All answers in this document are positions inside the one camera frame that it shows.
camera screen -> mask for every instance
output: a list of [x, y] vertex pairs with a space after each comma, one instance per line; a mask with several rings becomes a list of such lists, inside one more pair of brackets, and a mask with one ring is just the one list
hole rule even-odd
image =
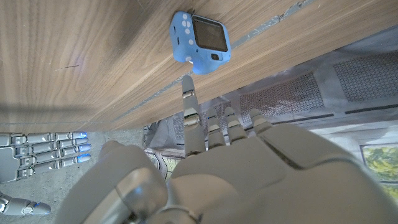
[[197, 45], [204, 49], [226, 52], [224, 29], [221, 24], [201, 17], [192, 17], [193, 31]]

robot hand in background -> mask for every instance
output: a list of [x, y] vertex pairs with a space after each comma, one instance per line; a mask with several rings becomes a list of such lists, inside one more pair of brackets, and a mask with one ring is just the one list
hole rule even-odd
[[[90, 159], [81, 154], [91, 149], [86, 133], [0, 133], [0, 184], [25, 179]], [[50, 206], [0, 192], [0, 213], [5, 215], [48, 215]]]
[[21, 198], [12, 198], [0, 192], [0, 213], [5, 215], [48, 215], [50, 205]]

perforated metal panel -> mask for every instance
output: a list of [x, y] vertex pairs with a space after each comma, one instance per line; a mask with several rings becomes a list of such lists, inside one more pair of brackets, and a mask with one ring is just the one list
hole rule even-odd
[[184, 140], [184, 118], [173, 118], [175, 138]]
[[398, 52], [352, 59], [334, 65], [349, 102], [398, 95]]
[[249, 112], [254, 108], [265, 117], [273, 117], [325, 107], [312, 72], [266, 90], [243, 95], [240, 104], [245, 124], [251, 123]]
[[[224, 116], [225, 108], [231, 106], [231, 102], [225, 102], [214, 106], [214, 109], [217, 112], [217, 116], [220, 119], [220, 126], [223, 130], [226, 130], [226, 120]], [[203, 132], [205, 136], [207, 135], [207, 113], [200, 113], [201, 123], [203, 126]], [[175, 137], [177, 140], [184, 140], [184, 124], [183, 118], [173, 118], [173, 126]]]

wooden table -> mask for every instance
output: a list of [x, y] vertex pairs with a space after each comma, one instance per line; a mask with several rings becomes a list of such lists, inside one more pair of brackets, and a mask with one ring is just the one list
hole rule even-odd
[[[131, 111], [192, 68], [172, 56], [175, 11], [224, 23], [233, 43], [296, 2], [0, 0], [0, 131], [137, 128], [178, 113], [180, 85]], [[398, 0], [313, 0], [194, 75], [199, 102], [396, 24]]]

white robotic hand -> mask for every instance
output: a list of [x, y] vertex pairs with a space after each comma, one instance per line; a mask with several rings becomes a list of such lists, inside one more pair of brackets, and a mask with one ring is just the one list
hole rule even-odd
[[50, 205], [27, 199], [12, 198], [0, 192], [0, 213], [4, 215], [48, 215]]
[[89, 154], [81, 154], [91, 149], [86, 135], [0, 133], [0, 184], [89, 160]]
[[142, 149], [109, 142], [71, 189], [57, 223], [390, 223], [398, 208], [356, 159], [291, 124], [250, 113], [248, 138], [226, 108], [230, 145], [208, 111], [208, 151], [191, 77], [183, 78], [185, 159], [164, 182]]

